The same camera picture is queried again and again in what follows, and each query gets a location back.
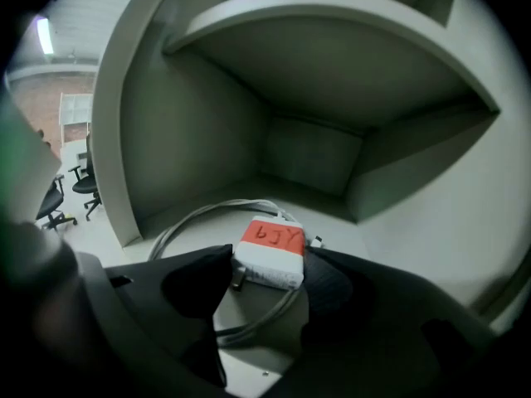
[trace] red label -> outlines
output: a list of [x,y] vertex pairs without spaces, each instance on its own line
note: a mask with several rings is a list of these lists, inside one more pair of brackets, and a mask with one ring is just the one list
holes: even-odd
[[304,232],[300,227],[254,220],[241,241],[288,250],[301,256],[304,254]]

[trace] white wall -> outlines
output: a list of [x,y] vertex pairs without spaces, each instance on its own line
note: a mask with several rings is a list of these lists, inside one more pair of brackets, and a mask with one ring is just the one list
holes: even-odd
[[341,196],[358,157],[360,137],[275,117],[270,123],[262,169],[277,177]]
[[140,231],[125,183],[120,142],[122,86],[144,31],[163,0],[131,0],[118,20],[96,78],[92,105],[92,157],[98,190],[122,246]]
[[502,284],[529,246],[531,90],[480,0],[455,0],[448,31],[488,75],[499,116],[403,158],[393,147],[385,158],[362,150],[365,168],[348,202],[372,259],[423,275],[481,311],[485,290]]
[[258,170],[267,108],[197,54],[163,56],[178,8],[166,0],[129,67],[121,104],[127,188],[137,221]]

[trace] brick wall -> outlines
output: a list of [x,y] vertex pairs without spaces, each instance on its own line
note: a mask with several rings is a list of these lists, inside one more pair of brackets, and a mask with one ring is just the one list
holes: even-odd
[[[59,103],[61,93],[76,95],[94,92],[95,75],[45,74],[16,80],[10,83],[13,99],[31,126],[44,132],[44,139],[59,156],[61,129],[59,128]],[[85,138],[86,125],[65,127],[65,142]]]

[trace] ceiling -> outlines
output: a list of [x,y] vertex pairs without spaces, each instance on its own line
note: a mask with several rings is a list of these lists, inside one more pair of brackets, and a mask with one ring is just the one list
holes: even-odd
[[50,63],[97,64],[129,0],[51,0],[39,15],[48,17],[54,54],[45,56],[32,22],[9,70]]

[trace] black office chair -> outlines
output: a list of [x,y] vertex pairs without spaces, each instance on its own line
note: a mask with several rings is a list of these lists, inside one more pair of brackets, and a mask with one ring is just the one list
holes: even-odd
[[89,194],[92,193],[94,199],[85,202],[83,206],[88,209],[89,205],[92,205],[89,211],[86,213],[86,220],[90,221],[90,213],[101,204],[100,194],[98,193],[98,186],[96,185],[96,177],[94,175],[94,167],[92,166],[92,153],[90,152],[90,134],[86,136],[86,176],[81,177],[80,166],[73,167],[68,172],[74,172],[76,174],[77,183],[72,186],[72,190],[76,193]]
[[[76,218],[73,216],[65,216],[62,211],[58,211],[59,215],[55,218],[51,215],[51,213],[53,211],[57,211],[59,205],[63,203],[63,197],[65,196],[65,193],[63,192],[63,184],[61,182],[63,178],[65,178],[65,176],[57,175],[48,189],[48,192],[46,192],[46,195],[44,196],[44,201],[42,202],[41,209],[39,209],[39,213],[37,214],[37,219],[40,220],[41,218],[47,216],[49,221],[42,225],[42,229],[53,229],[57,231],[58,225],[65,224],[66,222],[70,221],[74,223],[74,226],[77,225]],[[59,184],[59,188],[61,190],[60,192],[57,190],[57,183]]]

